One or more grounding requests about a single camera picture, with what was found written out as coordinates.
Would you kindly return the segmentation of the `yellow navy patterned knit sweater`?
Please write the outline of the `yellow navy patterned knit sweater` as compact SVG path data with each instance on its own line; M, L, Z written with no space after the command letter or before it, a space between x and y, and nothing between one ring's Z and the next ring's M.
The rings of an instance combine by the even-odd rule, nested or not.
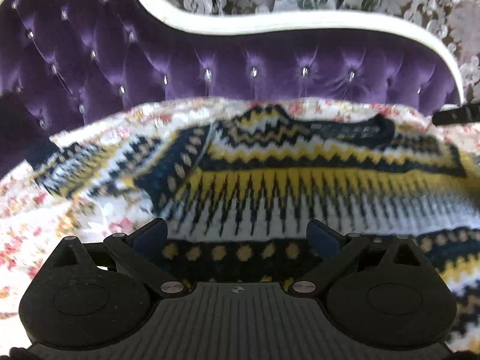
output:
M291 284L321 261L313 219L404 236L455 297L448 345L479 351L479 161L453 143L381 114L339 123L268 105L116 144L41 141L26 159L37 185L81 203L80 222L133 194L145 220L168 226L156 264L188 287Z

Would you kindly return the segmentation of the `floral bed cover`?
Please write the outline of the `floral bed cover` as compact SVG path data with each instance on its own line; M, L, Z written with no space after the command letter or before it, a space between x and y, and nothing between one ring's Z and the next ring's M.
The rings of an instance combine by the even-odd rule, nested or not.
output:
M64 148L73 143L116 144L135 134L162 137L178 128L204 125L268 105L278 105L296 119L339 123L357 123L381 114L453 143L479 162L478 127L436 127L431 118L409 106L320 99L274 103L214 99L147 104L47 141ZM81 203L52 196L35 183L32 173L32 166L24 160L1 181L1 332L5 342L16 338L14 326L19 320L18 307L24 291L62 238L76 236L82 242L101 242L115 233L131 234L150 222L135 210L133 194L95 208L86 222L80 222Z

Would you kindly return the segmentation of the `purple tufted white-framed headboard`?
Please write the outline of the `purple tufted white-framed headboard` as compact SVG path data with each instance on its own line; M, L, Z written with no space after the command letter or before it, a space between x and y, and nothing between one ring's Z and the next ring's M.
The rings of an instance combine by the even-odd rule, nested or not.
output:
M197 16L166 0L1 0L1 172L64 130L148 102L346 99L430 114L462 100L456 61L382 14Z

